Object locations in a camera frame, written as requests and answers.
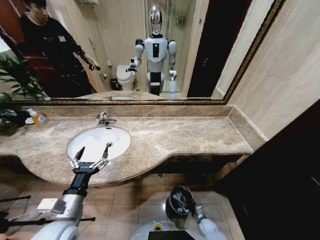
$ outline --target black trash can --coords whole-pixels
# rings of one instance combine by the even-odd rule
[[[111,85],[112,90],[119,91],[121,89],[121,85],[119,84],[119,82],[116,78],[112,78],[110,80],[110,85]]]
[[[184,185],[176,185],[165,202],[165,213],[178,228],[183,228],[189,213],[194,211],[194,196]]]

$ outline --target black cloth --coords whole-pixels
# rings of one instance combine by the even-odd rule
[[[57,20],[49,17],[45,25],[33,23],[26,15],[20,18],[27,49],[32,53],[44,54],[61,76],[58,83],[70,92],[66,97],[79,97],[95,93],[86,71],[74,56],[85,54],[74,38]]]

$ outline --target man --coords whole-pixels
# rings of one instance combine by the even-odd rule
[[[66,97],[75,98],[96,93],[88,75],[73,53],[79,55],[90,70],[100,70],[99,64],[86,54],[68,31],[49,17],[46,0],[24,0],[27,9],[20,23],[27,46],[31,52],[44,54],[54,66],[60,79],[59,88],[68,92]]]

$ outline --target humanoid robot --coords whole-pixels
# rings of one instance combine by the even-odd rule
[[[177,71],[174,70],[176,64],[177,43],[174,40],[168,42],[160,34],[162,26],[162,13],[160,7],[154,5],[150,10],[150,24],[152,34],[143,42],[141,39],[135,41],[135,57],[131,58],[128,71],[137,71],[142,62],[142,54],[145,50],[145,57],[148,64],[146,75],[148,91],[154,95],[160,95],[165,81],[165,74],[162,72],[164,61],[169,53],[170,64],[170,96],[174,97],[176,92]]]

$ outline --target tile floor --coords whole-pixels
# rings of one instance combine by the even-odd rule
[[[150,221],[169,221],[165,202],[176,184],[188,186],[207,217],[212,219],[228,240],[244,240],[237,219],[227,198],[216,194],[207,176],[185,174],[150,174],[125,185],[88,189],[83,217],[96,217],[94,222],[79,224],[81,240],[128,240],[135,230]],[[9,211],[15,217],[34,210],[42,198],[60,197],[66,186],[45,182],[31,174],[18,174],[0,168],[0,199],[32,195],[31,199],[0,203],[0,211]],[[42,226],[24,226],[13,229],[27,239]],[[188,216],[185,229],[199,233],[198,226]]]

